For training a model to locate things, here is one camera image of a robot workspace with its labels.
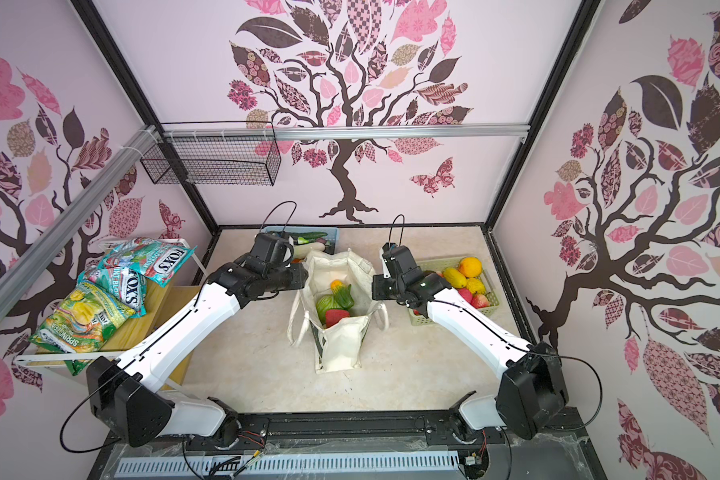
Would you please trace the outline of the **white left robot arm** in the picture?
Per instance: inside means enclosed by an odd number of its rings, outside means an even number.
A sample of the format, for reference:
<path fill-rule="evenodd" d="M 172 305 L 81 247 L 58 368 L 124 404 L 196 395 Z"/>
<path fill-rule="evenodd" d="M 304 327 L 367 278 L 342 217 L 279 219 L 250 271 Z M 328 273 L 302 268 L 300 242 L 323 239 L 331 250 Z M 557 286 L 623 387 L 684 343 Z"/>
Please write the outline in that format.
<path fill-rule="evenodd" d="M 165 436 L 196 436 L 229 449 L 241 426 L 224 402 L 161 389 L 175 368 L 219 325 L 249 303 L 297 291 L 307 282 L 283 234 L 259 233 L 251 250 L 211 273 L 175 315 L 117 358 L 86 369 L 92 414 L 131 447 Z"/>

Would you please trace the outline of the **red bell pepper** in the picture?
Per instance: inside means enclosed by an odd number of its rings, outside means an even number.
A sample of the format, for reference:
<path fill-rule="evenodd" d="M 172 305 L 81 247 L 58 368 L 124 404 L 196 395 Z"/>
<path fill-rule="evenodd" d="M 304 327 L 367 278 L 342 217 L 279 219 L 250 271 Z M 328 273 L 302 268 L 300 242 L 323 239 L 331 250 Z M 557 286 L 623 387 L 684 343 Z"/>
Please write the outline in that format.
<path fill-rule="evenodd" d="M 350 312 L 343 309 L 330 309 L 325 312 L 325 328 L 337 325 L 342 319 L 348 318 Z"/>

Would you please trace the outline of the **green cabbage head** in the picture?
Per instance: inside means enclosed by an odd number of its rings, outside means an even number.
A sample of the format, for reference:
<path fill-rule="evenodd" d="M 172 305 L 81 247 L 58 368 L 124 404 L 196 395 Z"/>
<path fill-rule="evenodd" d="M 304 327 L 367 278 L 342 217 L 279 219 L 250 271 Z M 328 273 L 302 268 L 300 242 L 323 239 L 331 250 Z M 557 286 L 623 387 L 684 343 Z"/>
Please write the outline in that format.
<path fill-rule="evenodd" d="M 330 310 L 342 310 L 333 294 L 323 295 L 316 301 L 316 311 L 322 325 L 326 324 L 327 312 Z"/>

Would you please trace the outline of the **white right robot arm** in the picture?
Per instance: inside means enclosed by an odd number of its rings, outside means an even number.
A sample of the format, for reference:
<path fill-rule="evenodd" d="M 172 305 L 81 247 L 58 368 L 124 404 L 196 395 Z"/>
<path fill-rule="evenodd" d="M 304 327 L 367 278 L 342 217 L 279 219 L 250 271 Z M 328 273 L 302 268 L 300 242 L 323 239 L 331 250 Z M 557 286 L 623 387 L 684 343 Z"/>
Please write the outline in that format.
<path fill-rule="evenodd" d="M 469 393 L 452 407 L 458 427 L 505 427 L 530 440 L 565 408 L 569 396 L 562 361 L 550 345 L 533 345 L 500 327 L 443 277 L 423 270 L 407 247 L 387 242 L 380 257 L 383 272 L 373 277 L 372 298 L 393 300 L 446 328 L 499 380 L 496 394 Z"/>

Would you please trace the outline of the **yellow green papaya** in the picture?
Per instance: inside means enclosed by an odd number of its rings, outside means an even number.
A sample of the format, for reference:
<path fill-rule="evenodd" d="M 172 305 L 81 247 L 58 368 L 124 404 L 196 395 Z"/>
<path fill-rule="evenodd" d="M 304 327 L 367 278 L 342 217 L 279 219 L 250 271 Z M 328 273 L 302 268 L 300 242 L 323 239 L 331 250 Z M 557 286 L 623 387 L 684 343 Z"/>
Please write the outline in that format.
<path fill-rule="evenodd" d="M 350 284 L 341 280 L 334 280 L 330 284 L 330 289 L 333 299 L 340 309 L 349 311 L 354 307 L 355 302 L 351 294 Z"/>

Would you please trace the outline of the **cream canvas grocery bag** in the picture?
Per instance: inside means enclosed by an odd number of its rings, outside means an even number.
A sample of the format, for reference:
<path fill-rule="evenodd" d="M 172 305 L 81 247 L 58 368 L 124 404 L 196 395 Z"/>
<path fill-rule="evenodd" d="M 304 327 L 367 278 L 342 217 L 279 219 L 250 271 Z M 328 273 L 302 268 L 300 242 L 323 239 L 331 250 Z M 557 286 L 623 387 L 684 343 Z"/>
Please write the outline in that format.
<path fill-rule="evenodd" d="M 382 331 L 389 328 L 387 307 L 372 298 L 376 270 L 350 250 L 335 255 L 311 252 L 301 265 L 308 279 L 291 308 L 290 345 L 313 338 L 318 374 L 360 368 L 360 350 L 371 322 L 375 320 Z"/>

